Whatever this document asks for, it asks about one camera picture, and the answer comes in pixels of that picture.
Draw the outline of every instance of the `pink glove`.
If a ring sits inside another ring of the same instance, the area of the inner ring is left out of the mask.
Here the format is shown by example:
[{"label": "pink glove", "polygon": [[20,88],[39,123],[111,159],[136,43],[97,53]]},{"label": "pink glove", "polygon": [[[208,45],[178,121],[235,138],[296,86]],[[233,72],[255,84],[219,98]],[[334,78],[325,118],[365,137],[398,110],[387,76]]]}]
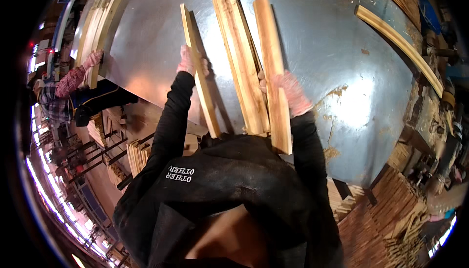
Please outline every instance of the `pink glove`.
[{"label": "pink glove", "polygon": [[[206,59],[201,59],[203,74],[208,76],[208,61]],[[181,62],[177,66],[176,72],[188,72],[195,77],[196,69],[194,63],[192,62],[191,48],[187,45],[181,46]]]},{"label": "pink glove", "polygon": [[85,71],[88,71],[89,68],[99,64],[102,57],[103,57],[103,50],[102,49],[97,50],[97,51],[92,51],[89,54],[88,58],[83,63],[83,68],[85,69]]},{"label": "pink glove", "polygon": [[[264,71],[259,72],[261,91],[266,93],[266,80]],[[303,115],[313,108],[313,104],[306,97],[303,87],[296,79],[295,75],[285,70],[284,75],[274,75],[271,78],[273,86],[283,88],[290,107],[290,116],[292,118]]]}]

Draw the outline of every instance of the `flexible hose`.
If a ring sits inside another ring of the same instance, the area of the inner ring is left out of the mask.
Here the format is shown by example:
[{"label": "flexible hose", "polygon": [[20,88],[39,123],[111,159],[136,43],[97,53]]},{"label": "flexible hose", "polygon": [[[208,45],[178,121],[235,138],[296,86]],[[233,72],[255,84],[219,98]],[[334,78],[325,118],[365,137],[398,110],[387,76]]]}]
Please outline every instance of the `flexible hose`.
[{"label": "flexible hose", "polygon": [[461,206],[468,189],[468,183],[469,182],[465,182],[461,185],[454,186],[444,194],[429,196],[427,198],[428,212],[432,215],[438,215]]}]

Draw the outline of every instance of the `person in plaid shirt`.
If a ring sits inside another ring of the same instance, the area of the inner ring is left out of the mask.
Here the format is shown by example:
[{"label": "person in plaid shirt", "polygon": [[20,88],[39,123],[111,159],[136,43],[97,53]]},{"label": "person in plaid shirt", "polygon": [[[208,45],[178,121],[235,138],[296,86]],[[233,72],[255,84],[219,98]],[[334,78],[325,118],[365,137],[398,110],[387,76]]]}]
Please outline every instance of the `person in plaid shirt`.
[{"label": "person in plaid shirt", "polygon": [[44,84],[36,80],[33,90],[44,115],[55,121],[71,121],[86,126],[89,117],[113,106],[136,103],[138,97],[108,80],[97,83],[96,89],[79,89],[86,71],[100,63],[103,51],[90,53],[86,61],[71,69],[59,82]]}]

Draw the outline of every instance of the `blue plastic object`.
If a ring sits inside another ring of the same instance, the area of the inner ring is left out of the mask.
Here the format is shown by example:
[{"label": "blue plastic object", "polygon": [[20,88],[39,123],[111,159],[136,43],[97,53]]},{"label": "blue plastic object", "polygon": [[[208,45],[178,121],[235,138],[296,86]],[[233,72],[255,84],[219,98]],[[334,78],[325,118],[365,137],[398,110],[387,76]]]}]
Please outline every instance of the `blue plastic object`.
[{"label": "blue plastic object", "polygon": [[437,14],[428,0],[418,0],[418,9],[420,12],[420,25],[422,26],[422,33],[430,29],[437,35],[441,33],[441,27],[438,21]]}]

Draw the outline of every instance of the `black sleeve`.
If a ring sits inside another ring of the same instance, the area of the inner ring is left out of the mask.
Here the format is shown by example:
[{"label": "black sleeve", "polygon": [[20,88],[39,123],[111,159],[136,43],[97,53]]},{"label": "black sleeve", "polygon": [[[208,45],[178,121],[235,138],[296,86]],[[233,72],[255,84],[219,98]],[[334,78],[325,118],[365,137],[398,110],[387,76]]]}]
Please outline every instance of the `black sleeve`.
[{"label": "black sleeve", "polygon": [[128,185],[125,194],[117,203],[114,223],[119,229],[126,218],[161,174],[169,160],[182,156],[187,129],[187,115],[191,107],[194,77],[188,72],[179,72],[168,92],[168,100],[156,127],[151,154],[143,170]]},{"label": "black sleeve", "polygon": [[307,112],[291,120],[295,170],[313,194],[318,211],[309,218],[311,238],[307,262],[318,267],[343,267],[343,250],[327,194],[327,173],[314,115]]}]

